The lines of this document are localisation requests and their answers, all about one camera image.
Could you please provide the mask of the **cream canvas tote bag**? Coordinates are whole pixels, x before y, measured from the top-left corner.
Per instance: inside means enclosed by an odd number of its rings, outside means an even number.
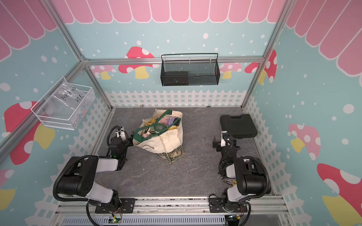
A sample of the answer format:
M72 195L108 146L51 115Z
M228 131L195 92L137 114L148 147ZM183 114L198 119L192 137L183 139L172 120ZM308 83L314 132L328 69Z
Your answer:
M167 126L165 132L155 132L153 125L162 118L178 117L173 124ZM180 111L155 110L153 116L142 120L141 126L134 132L133 144L148 152L155 153L174 163L183 154L183 113Z

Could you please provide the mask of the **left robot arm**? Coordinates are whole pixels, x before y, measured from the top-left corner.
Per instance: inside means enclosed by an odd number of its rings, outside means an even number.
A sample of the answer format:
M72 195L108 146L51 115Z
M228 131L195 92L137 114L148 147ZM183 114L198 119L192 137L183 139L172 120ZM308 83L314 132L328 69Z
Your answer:
M133 134L114 126L106 138L105 156L73 156L53 185L53 197L61 202L86 202L102 211L117 212L123 204L118 192L95 182L101 172L120 171L127 161L128 147L133 146Z

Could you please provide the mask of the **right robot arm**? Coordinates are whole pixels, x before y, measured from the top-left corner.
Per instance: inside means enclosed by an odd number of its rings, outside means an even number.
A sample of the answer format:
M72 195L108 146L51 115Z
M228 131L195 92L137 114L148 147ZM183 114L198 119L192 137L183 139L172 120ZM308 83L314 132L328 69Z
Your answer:
M230 185L221 197L208 197L211 213L245 212L246 202L261 198L271 192L269 174L260 159L252 156L237 156L240 147L227 131L221 132L221 140L213 140L213 148L221 153L218 164L220 179Z

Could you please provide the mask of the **green pencil sharpener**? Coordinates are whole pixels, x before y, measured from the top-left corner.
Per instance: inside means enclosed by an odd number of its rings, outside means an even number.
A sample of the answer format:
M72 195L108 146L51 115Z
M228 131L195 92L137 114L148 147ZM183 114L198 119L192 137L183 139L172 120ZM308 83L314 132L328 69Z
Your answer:
M154 128L155 132L159 132L159 133L167 131L167 126L162 123L155 123L153 125L153 128Z

